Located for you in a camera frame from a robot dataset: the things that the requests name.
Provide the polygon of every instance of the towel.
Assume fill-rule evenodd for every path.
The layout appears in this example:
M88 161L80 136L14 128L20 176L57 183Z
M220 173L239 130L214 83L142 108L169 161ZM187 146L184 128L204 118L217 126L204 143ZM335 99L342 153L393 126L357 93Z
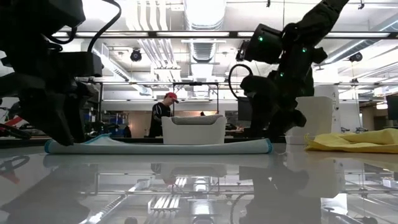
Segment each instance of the towel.
M269 139L210 145L129 144L103 134L72 146L51 139L45 143L44 151L50 154L267 154L272 151L272 144Z
M308 151L374 152L398 154L398 130L383 129L361 134L321 134L306 137Z

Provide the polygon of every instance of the person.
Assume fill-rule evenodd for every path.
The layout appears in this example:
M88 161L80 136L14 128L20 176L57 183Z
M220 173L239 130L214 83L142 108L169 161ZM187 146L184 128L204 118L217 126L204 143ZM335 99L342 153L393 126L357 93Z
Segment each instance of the person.
M123 135L125 138L131 138L131 131L130 131L130 127L128 125L126 125L126 127L124 128Z
M152 118L150 120L149 137L162 136L162 117L171 117L170 106L173 103L179 103L175 93L167 93L162 102L156 103L152 107Z

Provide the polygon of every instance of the security camera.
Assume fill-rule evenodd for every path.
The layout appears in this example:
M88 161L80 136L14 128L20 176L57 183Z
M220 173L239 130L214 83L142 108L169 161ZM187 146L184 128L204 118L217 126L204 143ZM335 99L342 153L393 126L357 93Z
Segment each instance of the security camera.
M363 56L362 56L361 52L358 52L358 53L352 55L351 57L349 57L348 60L350 62L360 62L360 61L362 61L362 58L363 58Z
M243 62L244 54L246 53L246 49L247 49L249 43L250 43L250 41L248 41L248 40L242 41L241 45L239 46L238 53L236 54L236 57L235 57L237 62Z
M140 51L141 51L140 49L133 49L133 50L132 50L132 53L131 53L131 55L130 55L130 59L131 59L133 62L139 62L139 61L141 61L142 56L141 56Z

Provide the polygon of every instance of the white plastic basket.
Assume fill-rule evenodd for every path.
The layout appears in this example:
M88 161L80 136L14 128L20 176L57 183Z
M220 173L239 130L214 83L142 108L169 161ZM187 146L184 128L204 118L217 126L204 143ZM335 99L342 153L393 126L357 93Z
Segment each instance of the white plastic basket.
M178 145L223 144L225 124L224 116L208 125L177 125L171 118L162 117L163 143Z

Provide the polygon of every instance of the red object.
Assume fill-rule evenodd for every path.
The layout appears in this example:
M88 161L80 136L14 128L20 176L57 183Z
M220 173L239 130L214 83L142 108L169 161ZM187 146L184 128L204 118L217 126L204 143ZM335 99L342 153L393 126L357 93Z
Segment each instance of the red object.
M14 184L19 184L19 178L15 175L14 171L11 172L6 172L4 174L1 174L0 176L3 176L5 179L11 181Z
M14 125L16 125L17 123L19 123L20 121L22 121L23 119L21 118L21 117L15 117L14 119L11 119L11 120L9 120L9 121L7 121L7 122L5 122L4 124L5 125L8 125L8 126L14 126Z
M177 94L175 94L175 93L172 93L172 92L167 93L167 94L166 94L166 97L170 97L171 99L174 100L174 102L179 103L179 102L178 102L178 99L177 99Z

